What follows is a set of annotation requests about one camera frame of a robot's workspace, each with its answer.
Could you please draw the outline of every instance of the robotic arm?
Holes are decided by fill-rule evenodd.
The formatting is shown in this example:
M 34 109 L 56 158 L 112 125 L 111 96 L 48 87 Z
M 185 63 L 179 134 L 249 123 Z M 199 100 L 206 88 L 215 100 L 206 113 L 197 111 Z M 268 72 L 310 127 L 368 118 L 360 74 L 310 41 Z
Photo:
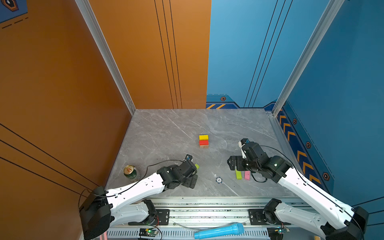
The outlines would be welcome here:
M 242 139 L 242 156 L 231 156 L 231 170 L 258 172 L 271 179 L 311 205 L 319 214 L 297 209 L 271 199 L 264 208 L 265 220 L 276 224 L 277 219 L 311 231 L 326 240 L 360 240 L 365 233 L 368 213 L 361 207 L 352 208 L 334 198 L 293 168 L 280 156 L 268 157 L 260 145 Z
M 135 202 L 167 189 L 174 189 L 180 184 L 193 189 L 198 177 L 196 172 L 192 156 L 187 155 L 180 166 L 162 167 L 139 182 L 116 189 L 94 189 L 79 208 L 84 239 L 93 239 L 109 227 L 122 223 L 151 224 L 157 214 L 151 200 Z

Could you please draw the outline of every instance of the can lid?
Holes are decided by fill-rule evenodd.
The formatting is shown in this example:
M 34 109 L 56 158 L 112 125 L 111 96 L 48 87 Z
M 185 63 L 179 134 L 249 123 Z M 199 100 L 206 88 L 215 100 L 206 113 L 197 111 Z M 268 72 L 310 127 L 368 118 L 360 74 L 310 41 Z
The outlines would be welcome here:
M 128 165 L 124 168 L 124 174 L 126 175 L 129 175 L 133 172 L 133 166 L 132 165 Z

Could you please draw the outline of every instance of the red block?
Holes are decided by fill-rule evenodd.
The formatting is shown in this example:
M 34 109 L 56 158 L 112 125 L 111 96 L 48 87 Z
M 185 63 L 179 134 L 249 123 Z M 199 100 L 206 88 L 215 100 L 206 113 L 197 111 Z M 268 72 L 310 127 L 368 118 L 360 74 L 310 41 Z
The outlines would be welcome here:
M 200 146 L 208 145 L 208 140 L 200 140 L 200 141 L 199 141 L 199 145 L 200 145 Z

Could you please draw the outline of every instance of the orange wall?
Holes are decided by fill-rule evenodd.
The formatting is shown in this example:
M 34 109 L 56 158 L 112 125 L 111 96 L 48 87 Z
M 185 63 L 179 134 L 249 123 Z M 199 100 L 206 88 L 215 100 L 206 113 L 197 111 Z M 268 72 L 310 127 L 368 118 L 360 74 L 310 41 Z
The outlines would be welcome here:
M 0 123 L 84 177 L 2 126 L 0 139 L 93 189 L 106 183 L 130 113 L 76 3 L 27 5 L 0 24 Z M 0 159 L 1 239 L 77 239 L 84 187 L 3 142 L 0 157 L 77 192 Z
M 90 3 L 136 108 L 205 108 L 211 1 Z

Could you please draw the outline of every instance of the yellow block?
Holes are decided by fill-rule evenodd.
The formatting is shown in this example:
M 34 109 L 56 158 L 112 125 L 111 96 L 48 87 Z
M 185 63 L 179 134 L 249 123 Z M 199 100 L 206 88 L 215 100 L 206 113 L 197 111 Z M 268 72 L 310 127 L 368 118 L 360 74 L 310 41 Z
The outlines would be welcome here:
M 236 172 L 236 178 L 237 178 L 238 180 L 243 179 L 243 177 L 241 176 L 241 172 L 240 172 L 240 171 L 238 171 L 238 170 L 235 169 L 235 172 Z
M 201 141 L 201 140 L 208 140 L 208 135 L 200 135 L 199 141 Z

